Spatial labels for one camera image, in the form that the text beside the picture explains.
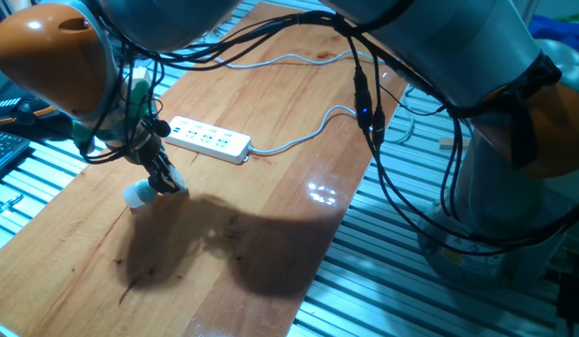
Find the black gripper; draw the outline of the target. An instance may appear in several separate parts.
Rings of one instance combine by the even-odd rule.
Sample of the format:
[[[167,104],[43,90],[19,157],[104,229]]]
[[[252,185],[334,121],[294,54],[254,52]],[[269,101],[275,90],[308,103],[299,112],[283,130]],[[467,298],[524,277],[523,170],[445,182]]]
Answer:
[[[148,165],[148,183],[158,193],[185,193],[186,182],[168,156],[158,154],[161,148],[162,140],[159,136],[137,139],[130,145],[126,160],[135,165]]]

